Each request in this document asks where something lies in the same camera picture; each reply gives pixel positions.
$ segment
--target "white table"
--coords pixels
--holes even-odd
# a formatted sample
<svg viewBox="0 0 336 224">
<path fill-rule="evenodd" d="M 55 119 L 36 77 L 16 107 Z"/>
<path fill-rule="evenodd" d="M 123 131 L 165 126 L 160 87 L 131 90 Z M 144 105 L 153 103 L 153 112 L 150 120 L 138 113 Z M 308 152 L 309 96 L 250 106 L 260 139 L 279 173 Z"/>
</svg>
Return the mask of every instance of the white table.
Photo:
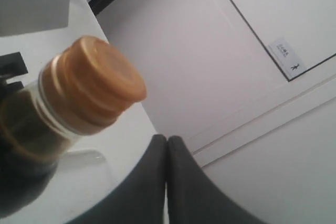
<svg viewBox="0 0 336 224">
<path fill-rule="evenodd" d="M 70 0 L 69 26 L 67 28 L 19 36 L 0 37 L 0 55 L 17 51 L 21 52 L 29 74 L 19 79 L 26 85 L 37 79 L 40 69 L 52 57 L 62 52 L 83 35 L 93 35 L 106 40 L 87 1 Z M 81 139 L 70 151 L 95 149 L 100 152 L 106 158 L 114 181 L 109 188 L 104 188 L 103 195 L 101 192 L 98 196 L 94 192 L 91 192 L 93 199 L 90 202 L 84 202 L 84 204 L 83 202 L 78 202 L 78 204 L 72 206 L 73 209 L 64 213 L 60 213 L 57 209 L 50 209 L 50 211 L 45 213 L 45 215 L 48 215 L 48 223 L 64 223 L 76 217 L 80 214 L 80 211 L 88 210 L 88 208 L 95 205 L 112 191 L 136 165 L 153 134 L 155 134 L 155 129 L 142 105 L 139 103 L 128 109 L 118 119 L 117 123 L 110 128 L 95 136 Z M 101 190 L 100 185 L 103 181 L 99 181 L 97 178 L 90 178 L 90 174 L 87 174 L 87 178 L 93 181 L 97 190 Z M 78 178 L 78 181 L 76 181 L 79 187 L 83 183 L 86 182 L 82 178 Z M 43 217 L 37 217 L 35 212 L 30 213 L 28 209 L 22 209 L 13 216 L 0 220 L 0 222 L 46 223 Z"/>
</svg>

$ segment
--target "small sign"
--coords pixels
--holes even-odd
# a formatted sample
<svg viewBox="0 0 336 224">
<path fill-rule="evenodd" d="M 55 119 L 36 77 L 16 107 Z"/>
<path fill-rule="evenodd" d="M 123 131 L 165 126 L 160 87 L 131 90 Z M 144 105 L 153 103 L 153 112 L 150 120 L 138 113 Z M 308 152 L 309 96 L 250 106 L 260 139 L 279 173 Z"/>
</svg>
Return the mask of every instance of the small sign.
<svg viewBox="0 0 336 224">
<path fill-rule="evenodd" d="M 268 48 L 288 79 L 293 79 L 307 70 L 299 56 L 284 38 L 277 39 Z"/>
</svg>

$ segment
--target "white wall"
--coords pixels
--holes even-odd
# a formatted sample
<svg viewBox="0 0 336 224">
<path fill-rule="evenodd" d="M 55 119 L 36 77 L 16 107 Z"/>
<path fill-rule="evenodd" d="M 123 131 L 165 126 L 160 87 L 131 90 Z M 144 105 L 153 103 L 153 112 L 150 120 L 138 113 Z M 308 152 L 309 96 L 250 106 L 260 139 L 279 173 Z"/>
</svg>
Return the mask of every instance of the white wall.
<svg viewBox="0 0 336 224">
<path fill-rule="evenodd" d="M 144 107 L 159 132 L 188 137 L 204 121 L 214 122 L 286 84 L 235 10 L 228 6 L 224 14 L 216 1 L 116 0 L 98 16 L 110 42 L 144 75 L 149 88 Z M 227 13 L 236 18 L 234 26 Z M 215 61 L 203 61 L 207 57 Z M 223 73 L 228 73 L 224 82 Z M 199 94 L 209 95 L 190 99 Z M 205 171 L 227 195 L 270 223 L 336 223 L 334 115 L 333 101 Z"/>
<path fill-rule="evenodd" d="M 336 223 L 336 100 L 206 166 L 228 196 L 271 224 Z"/>
</svg>

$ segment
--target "spice jar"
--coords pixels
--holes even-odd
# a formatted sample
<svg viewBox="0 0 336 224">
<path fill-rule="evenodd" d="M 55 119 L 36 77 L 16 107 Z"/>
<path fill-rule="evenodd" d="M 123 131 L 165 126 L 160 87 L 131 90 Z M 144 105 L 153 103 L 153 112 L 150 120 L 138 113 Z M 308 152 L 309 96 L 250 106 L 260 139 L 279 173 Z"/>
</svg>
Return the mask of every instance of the spice jar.
<svg viewBox="0 0 336 224">
<path fill-rule="evenodd" d="M 45 174 L 82 136 L 112 125 L 146 97 L 143 79 L 121 52 L 90 36 L 42 69 L 36 82 L 0 106 L 0 165 Z"/>
</svg>

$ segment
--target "orange lid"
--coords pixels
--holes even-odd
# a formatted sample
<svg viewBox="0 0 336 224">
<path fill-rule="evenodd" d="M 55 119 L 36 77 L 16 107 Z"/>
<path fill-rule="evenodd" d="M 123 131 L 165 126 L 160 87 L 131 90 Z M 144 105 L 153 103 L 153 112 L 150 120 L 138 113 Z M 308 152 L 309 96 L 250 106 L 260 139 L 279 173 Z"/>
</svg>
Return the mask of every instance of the orange lid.
<svg viewBox="0 0 336 224">
<path fill-rule="evenodd" d="M 142 77 L 125 56 L 91 36 L 55 57 L 42 71 L 40 84 L 55 116 L 82 135 L 103 130 L 146 97 Z"/>
</svg>

